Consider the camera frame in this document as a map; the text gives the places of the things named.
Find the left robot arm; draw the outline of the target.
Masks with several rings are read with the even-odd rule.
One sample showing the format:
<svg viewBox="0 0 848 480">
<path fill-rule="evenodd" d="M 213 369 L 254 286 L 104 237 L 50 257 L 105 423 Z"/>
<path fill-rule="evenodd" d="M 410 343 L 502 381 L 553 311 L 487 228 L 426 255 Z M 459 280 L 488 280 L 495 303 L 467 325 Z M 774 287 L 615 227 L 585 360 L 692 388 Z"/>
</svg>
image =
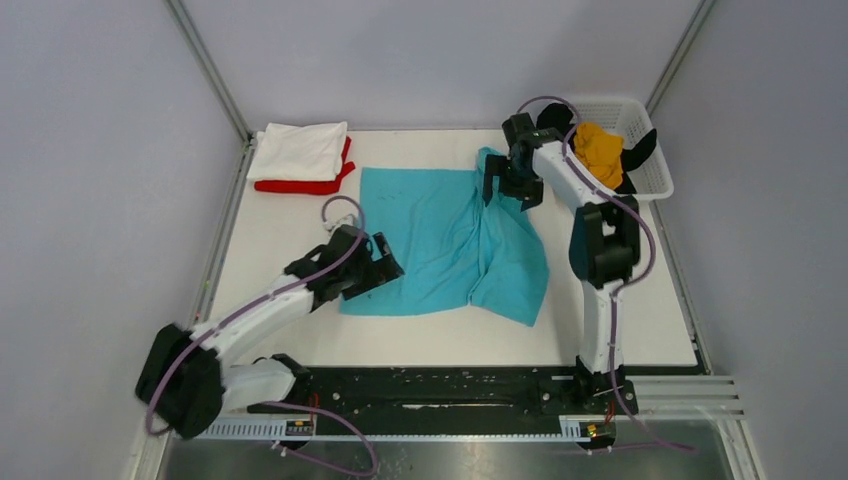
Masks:
<svg viewBox="0 0 848 480">
<path fill-rule="evenodd" d="M 351 300 L 401 278 L 403 268 L 381 232 L 336 228 L 327 243 L 292 261 L 255 299 L 223 318 L 155 336 L 135 386 L 146 422 L 159 418 L 184 439 L 224 412 L 277 402 L 296 411 L 309 401 L 308 374 L 285 354 L 250 364 L 239 359 L 283 327 L 323 305 Z"/>
</svg>

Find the cyan t-shirt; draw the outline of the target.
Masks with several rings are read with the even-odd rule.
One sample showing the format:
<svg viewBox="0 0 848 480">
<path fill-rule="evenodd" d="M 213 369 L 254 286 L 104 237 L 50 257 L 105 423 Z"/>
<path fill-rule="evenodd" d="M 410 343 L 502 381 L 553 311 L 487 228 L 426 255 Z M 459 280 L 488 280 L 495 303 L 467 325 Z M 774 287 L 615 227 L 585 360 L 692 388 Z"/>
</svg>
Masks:
<svg viewBox="0 0 848 480">
<path fill-rule="evenodd" d="M 487 156 L 472 170 L 367 167 L 360 204 L 387 238 L 404 275 L 352 300 L 353 316 L 414 316 L 466 306 L 532 327 L 549 281 L 543 242 L 519 200 L 484 202 Z"/>
</svg>

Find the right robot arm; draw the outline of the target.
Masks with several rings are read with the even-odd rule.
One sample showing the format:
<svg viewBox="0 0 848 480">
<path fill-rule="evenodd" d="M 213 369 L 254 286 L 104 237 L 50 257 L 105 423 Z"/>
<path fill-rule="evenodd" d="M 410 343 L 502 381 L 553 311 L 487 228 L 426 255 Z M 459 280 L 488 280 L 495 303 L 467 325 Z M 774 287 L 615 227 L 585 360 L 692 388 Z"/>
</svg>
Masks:
<svg viewBox="0 0 848 480">
<path fill-rule="evenodd" d="M 530 114 L 510 116 L 502 130 L 508 152 L 484 160 L 484 202 L 510 197 L 528 210 L 551 187 L 572 214 L 568 261 L 582 287 L 583 333 L 568 398 L 588 414 L 629 414 L 635 396 L 626 389 L 618 316 L 622 290 L 641 260 L 638 202 L 590 178 L 564 135 L 538 128 Z"/>
</svg>

